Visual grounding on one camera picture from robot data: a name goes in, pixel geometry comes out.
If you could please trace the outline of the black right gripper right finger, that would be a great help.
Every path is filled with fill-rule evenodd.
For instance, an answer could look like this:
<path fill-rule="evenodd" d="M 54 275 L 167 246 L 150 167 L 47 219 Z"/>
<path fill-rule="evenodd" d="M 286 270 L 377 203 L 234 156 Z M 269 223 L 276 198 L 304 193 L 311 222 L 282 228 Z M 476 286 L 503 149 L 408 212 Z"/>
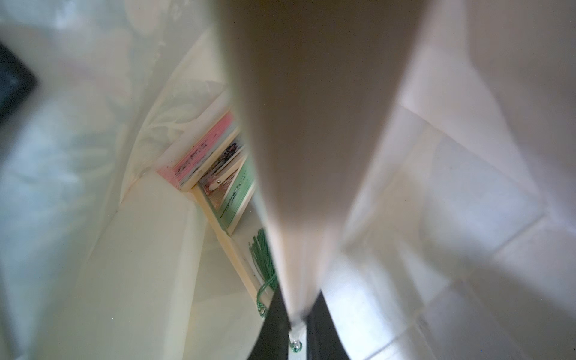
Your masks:
<path fill-rule="evenodd" d="M 349 360 L 321 292 L 306 318 L 307 360 Z"/>

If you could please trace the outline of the bamboo folding fan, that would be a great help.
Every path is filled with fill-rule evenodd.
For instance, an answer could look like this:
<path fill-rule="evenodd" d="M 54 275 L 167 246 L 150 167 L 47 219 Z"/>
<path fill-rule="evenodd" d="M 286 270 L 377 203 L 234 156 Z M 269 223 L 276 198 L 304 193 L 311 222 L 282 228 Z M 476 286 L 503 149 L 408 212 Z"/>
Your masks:
<path fill-rule="evenodd" d="M 210 1 L 289 319 L 346 235 L 426 1 Z"/>

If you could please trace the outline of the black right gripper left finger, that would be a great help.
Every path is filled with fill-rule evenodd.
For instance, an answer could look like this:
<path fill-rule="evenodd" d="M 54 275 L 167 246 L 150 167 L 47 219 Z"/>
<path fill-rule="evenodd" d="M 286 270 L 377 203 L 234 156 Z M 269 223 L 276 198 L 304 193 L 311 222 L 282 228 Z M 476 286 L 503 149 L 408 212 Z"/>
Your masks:
<path fill-rule="evenodd" d="M 290 321 L 281 288 L 273 295 L 268 313 L 248 360 L 288 360 Z"/>

